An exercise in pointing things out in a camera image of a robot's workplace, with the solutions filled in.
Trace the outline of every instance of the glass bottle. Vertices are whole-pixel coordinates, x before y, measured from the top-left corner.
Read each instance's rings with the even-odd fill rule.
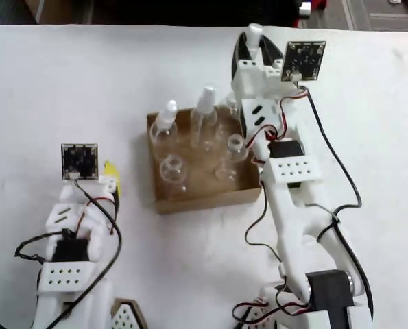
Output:
[[[178,107],[174,100],[156,116],[155,122],[150,127],[150,140],[155,159],[162,161],[168,154],[175,151],[178,138],[178,127],[175,118]]]
[[[187,163],[175,154],[169,154],[160,164],[160,176],[163,180],[167,199],[180,197],[187,191]]]
[[[216,88],[207,86],[190,116],[190,138],[194,149],[212,151],[215,148],[217,112],[215,108]]]
[[[244,147],[241,135],[233,134],[228,137],[227,148],[215,175],[219,180],[235,180],[239,165],[248,157],[248,150]]]

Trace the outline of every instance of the white robotic arm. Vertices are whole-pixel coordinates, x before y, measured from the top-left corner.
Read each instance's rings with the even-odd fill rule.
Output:
[[[298,81],[316,80],[324,48],[325,42],[288,42],[283,60],[283,54],[255,24],[236,43],[232,89],[239,104],[246,145],[254,153],[253,161],[263,168],[261,184],[278,232],[280,274],[285,279],[263,287],[257,305],[266,306],[255,306],[260,310],[259,316],[250,311],[250,320],[243,321],[245,324],[273,328],[275,321],[257,320],[260,314],[274,310],[274,320],[288,328],[371,328],[370,309],[354,300],[365,293],[368,281],[336,228],[339,220],[328,210],[331,205],[319,161],[309,144],[309,131],[288,102],[302,97],[312,101],[305,87],[298,88]],[[322,234],[331,224],[331,216],[334,223],[331,227],[336,230]],[[321,235],[319,242],[332,256],[337,269],[306,273],[304,235],[315,238]]]

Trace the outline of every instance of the clear bottle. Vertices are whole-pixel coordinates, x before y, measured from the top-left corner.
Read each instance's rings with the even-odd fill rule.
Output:
[[[230,116],[234,120],[239,120],[239,111],[237,110],[237,103],[236,103],[236,98],[234,96],[234,93],[231,92],[229,93],[225,99],[223,105],[227,107],[230,111]]]
[[[216,88],[207,86],[191,111],[191,146],[195,149],[212,151],[217,133],[217,112],[215,108]]]
[[[187,191],[187,163],[175,154],[169,154],[160,164],[160,176],[163,180],[167,199],[175,199]]]
[[[177,111],[176,102],[169,101],[150,127],[150,141],[157,161],[162,161],[168,154],[175,151],[178,139],[178,127],[175,122]]]
[[[248,149],[244,147],[241,135],[233,134],[228,137],[227,148],[215,175],[219,180],[235,180],[239,165],[248,157]]]
[[[237,123],[239,121],[239,111],[237,110],[234,93],[229,93],[218,107],[223,111],[228,110],[228,116],[219,118],[216,139],[219,141],[226,141],[230,134],[232,134],[232,123]]]

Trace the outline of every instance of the cardboard box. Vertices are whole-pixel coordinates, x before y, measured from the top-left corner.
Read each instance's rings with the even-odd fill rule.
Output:
[[[259,171],[251,163],[250,154],[244,162],[237,167],[235,181],[221,181],[215,176],[215,169],[220,164],[226,151],[226,138],[231,134],[240,134],[241,128],[238,121],[234,120],[225,107],[217,109],[219,123],[224,127],[225,139],[221,139],[218,148],[208,154],[196,152],[190,146],[190,112],[191,109],[180,110],[176,115],[178,125],[178,151],[179,156],[187,161],[189,174],[187,191],[176,199],[167,199],[165,185],[160,177],[159,162],[155,160],[152,144],[149,138],[149,148],[152,155],[152,173],[155,190],[155,208],[160,214],[168,214],[186,210],[200,210],[233,204],[254,202],[260,195]],[[155,121],[157,113],[147,116],[147,131]]]

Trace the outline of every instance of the white surface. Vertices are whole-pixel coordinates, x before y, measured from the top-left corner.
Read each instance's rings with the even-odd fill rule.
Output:
[[[112,329],[141,329],[129,305],[121,305],[112,319]]]
[[[92,262],[45,262],[38,290],[40,293],[83,291],[93,281],[94,268]]]
[[[271,170],[277,183],[306,182],[322,176],[315,156],[269,159],[269,166],[265,167]]]
[[[240,29],[0,27],[0,321],[28,328],[39,264],[13,258],[43,233],[61,189],[60,144],[99,143],[121,172],[123,251],[110,278],[136,299],[150,328],[230,328],[231,309],[278,279],[265,248],[243,233],[252,205],[160,216],[152,207],[146,113],[169,99],[196,104],[215,82],[230,90]],[[309,84],[324,128],[363,196],[342,213],[374,294],[375,328],[408,328],[408,33],[265,29],[281,48],[327,40]],[[354,199],[323,143],[307,100],[305,121],[331,202]],[[251,239],[275,245],[268,214]],[[30,247],[42,253],[44,246]],[[314,256],[310,269],[329,264]]]

